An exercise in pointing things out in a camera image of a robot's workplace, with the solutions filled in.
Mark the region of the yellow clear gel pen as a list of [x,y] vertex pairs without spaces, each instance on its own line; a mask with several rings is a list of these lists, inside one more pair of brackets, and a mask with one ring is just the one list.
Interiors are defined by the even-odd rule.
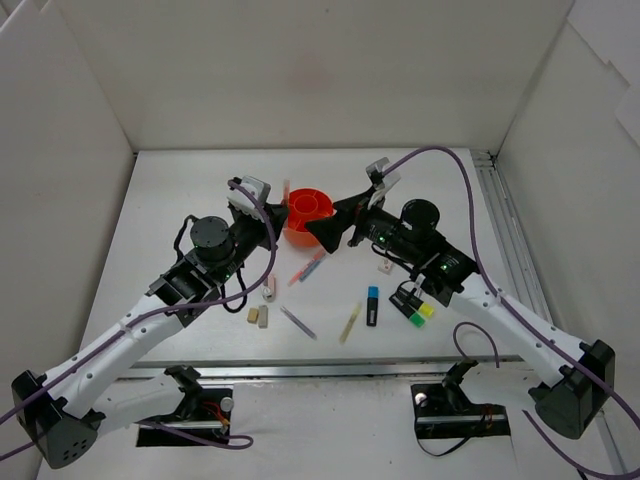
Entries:
[[346,341],[347,341],[347,339],[348,339],[348,337],[349,337],[349,335],[350,335],[350,333],[351,333],[351,331],[353,329],[353,326],[354,326],[356,320],[358,319],[358,316],[359,316],[359,314],[361,312],[361,309],[362,309],[362,304],[361,303],[357,303],[355,305],[355,307],[353,308],[353,310],[352,310],[352,312],[351,312],[351,314],[349,316],[349,319],[347,320],[347,323],[346,323],[346,325],[345,325],[345,327],[344,327],[344,329],[341,332],[341,335],[339,337],[339,343],[341,345],[346,343]]

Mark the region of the blue clear gel pen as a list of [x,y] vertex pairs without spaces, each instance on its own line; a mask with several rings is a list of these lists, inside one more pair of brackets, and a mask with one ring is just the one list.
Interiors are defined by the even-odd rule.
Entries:
[[298,281],[299,282],[303,282],[305,281],[310,275],[311,273],[321,264],[321,262],[326,258],[326,253],[322,252],[320,255],[316,255],[310,262],[308,265],[306,265],[303,270],[302,273],[300,274]]

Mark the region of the purple clear gel pen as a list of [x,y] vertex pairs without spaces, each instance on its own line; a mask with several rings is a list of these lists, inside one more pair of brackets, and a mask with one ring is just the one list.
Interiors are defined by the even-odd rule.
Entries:
[[287,309],[285,306],[281,306],[280,311],[306,336],[308,336],[312,340],[317,339],[316,333],[311,328],[309,328],[302,320],[300,320],[294,313],[292,313],[289,309]]

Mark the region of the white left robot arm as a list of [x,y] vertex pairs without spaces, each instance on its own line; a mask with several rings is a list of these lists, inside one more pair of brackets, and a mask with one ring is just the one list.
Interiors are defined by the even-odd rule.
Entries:
[[131,424],[165,429],[202,416],[206,396],[191,366],[170,366],[133,386],[116,381],[209,308],[232,312],[231,302],[246,305],[248,294],[262,284],[242,284],[234,295],[225,288],[231,277],[242,275],[256,248],[274,251],[289,211],[269,203],[243,210],[236,201],[229,209],[232,224],[216,216],[187,217],[180,231],[190,235],[192,249],[178,251],[169,270],[93,343],[45,373],[26,370],[14,379],[10,413],[50,468],[70,465],[100,437]]

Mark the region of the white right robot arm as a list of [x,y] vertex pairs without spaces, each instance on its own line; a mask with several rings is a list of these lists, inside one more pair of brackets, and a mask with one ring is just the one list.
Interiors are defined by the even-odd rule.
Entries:
[[451,245],[437,229],[438,208],[422,199],[408,201],[399,216],[370,203],[362,193],[334,205],[329,217],[306,229],[330,253],[342,235],[348,244],[369,240],[410,266],[410,278],[441,305],[482,326],[516,350],[538,374],[530,390],[538,417],[559,435],[579,439],[610,396],[615,352],[605,342],[584,340],[557,329],[498,288],[489,287],[475,260]]

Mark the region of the orange round compartment container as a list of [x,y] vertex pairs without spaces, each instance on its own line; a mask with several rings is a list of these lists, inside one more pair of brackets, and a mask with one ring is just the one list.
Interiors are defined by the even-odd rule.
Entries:
[[307,230],[306,223],[330,217],[334,213],[331,198],[321,190],[300,188],[289,192],[289,215],[283,233],[289,244],[298,249],[319,245],[319,241]]

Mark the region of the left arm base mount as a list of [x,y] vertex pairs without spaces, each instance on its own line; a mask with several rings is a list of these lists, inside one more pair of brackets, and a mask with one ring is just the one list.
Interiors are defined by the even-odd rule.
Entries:
[[201,440],[228,445],[233,389],[230,386],[203,386],[200,373],[193,367],[172,366],[164,370],[164,375],[177,381],[184,398],[174,412],[151,417],[149,421]]

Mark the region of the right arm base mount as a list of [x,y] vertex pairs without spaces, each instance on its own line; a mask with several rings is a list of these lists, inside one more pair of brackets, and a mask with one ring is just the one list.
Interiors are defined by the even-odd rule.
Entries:
[[[478,366],[475,360],[455,363],[436,383],[410,386],[413,431],[420,449],[431,458],[449,456],[472,439],[508,437],[511,428],[506,408],[493,403],[473,403],[461,388],[464,376]],[[427,448],[427,441],[458,442],[442,452]]]

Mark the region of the orange highlighter pen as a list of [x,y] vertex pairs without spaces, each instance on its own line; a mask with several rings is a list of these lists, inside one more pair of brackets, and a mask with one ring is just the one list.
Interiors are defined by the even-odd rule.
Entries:
[[286,178],[283,181],[283,194],[282,194],[282,204],[284,206],[289,205],[289,197],[290,197],[290,179]]

